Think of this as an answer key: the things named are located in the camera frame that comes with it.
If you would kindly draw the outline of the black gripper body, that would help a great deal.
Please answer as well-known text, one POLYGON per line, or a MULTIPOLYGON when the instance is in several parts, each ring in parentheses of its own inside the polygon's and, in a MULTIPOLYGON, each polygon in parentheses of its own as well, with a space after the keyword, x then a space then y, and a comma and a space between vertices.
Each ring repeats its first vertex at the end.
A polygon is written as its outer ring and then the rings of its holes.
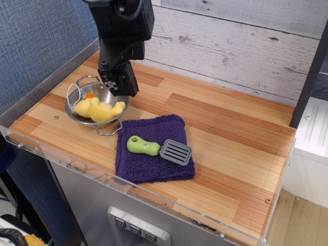
POLYGON ((112 77, 116 67, 127 64, 131 59, 144 59, 145 41, 131 39, 99 38, 100 50, 98 72, 101 77, 112 77))

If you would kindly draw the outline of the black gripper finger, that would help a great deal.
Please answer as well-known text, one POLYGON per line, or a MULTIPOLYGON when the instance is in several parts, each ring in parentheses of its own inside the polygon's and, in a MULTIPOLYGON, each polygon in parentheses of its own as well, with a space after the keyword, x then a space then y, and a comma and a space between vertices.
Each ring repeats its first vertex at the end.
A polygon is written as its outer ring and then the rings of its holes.
POLYGON ((120 90, 119 90, 118 71, 116 69, 112 69, 112 70, 98 69, 98 73, 102 79, 102 82, 108 88, 108 90, 114 96, 119 96, 120 90))
POLYGON ((118 80, 118 95, 131 97, 137 95, 138 84, 130 62, 119 68, 118 80))

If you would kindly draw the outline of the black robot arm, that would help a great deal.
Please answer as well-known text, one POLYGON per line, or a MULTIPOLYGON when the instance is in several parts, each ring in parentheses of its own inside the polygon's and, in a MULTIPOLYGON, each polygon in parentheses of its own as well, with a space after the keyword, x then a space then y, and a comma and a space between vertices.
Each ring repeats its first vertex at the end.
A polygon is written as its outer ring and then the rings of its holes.
POLYGON ((134 97, 139 89, 131 60, 143 60, 152 37, 151 1, 87 1, 98 30, 98 73, 114 96, 134 97))

